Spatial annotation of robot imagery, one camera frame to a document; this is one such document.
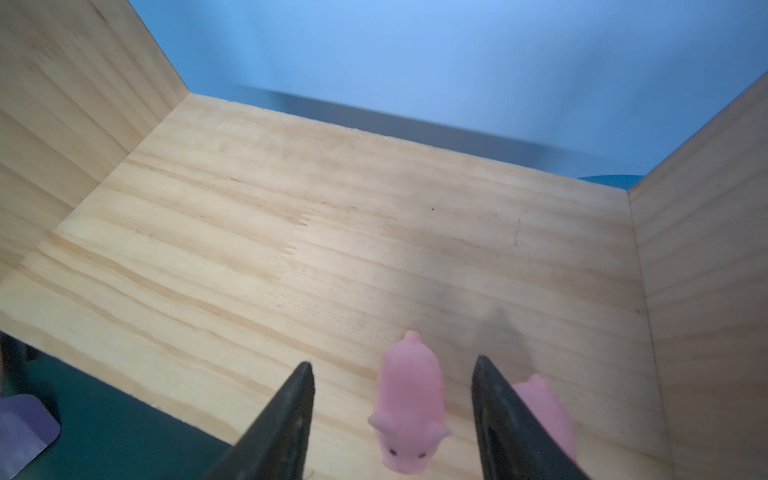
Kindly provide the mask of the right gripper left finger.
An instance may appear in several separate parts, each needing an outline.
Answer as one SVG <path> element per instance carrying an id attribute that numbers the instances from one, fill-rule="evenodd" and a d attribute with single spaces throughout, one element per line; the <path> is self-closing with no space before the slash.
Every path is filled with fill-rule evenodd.
<path id="1" fill-rule="evenodd" d="M 304 361 L 206 477 L 219 480 L 303 479 L 314 397 L 312 365 Z"/>

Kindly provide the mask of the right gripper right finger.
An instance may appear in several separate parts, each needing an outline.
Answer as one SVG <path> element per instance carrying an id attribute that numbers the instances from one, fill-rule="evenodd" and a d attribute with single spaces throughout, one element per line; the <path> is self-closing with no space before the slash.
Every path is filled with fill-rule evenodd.
<path id="1" fill-rule="evenodd" d="M 485 479 L 588 479 L 486 356 L 476 360 L 471 393 Z"/>

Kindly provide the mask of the pink toy pig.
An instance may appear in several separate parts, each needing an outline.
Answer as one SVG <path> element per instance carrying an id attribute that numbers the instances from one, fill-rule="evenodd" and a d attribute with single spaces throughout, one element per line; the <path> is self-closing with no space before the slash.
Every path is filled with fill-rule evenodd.
<path id="1" fill-rule="evenodd" d="M 383 465 L 405 475 L 423 473 L 442 440 L 451 435 L 445 422 L 442 368 L 418 332 L 407 331 L 384 353 L 368 423 Z"/>
<path id="2" fill-rule="evenodd" d="M 574 423 L 545 378 L 534 374 L 525 382 L 513 384 L 512 388 L 560 449 L 576 461 Z"/>

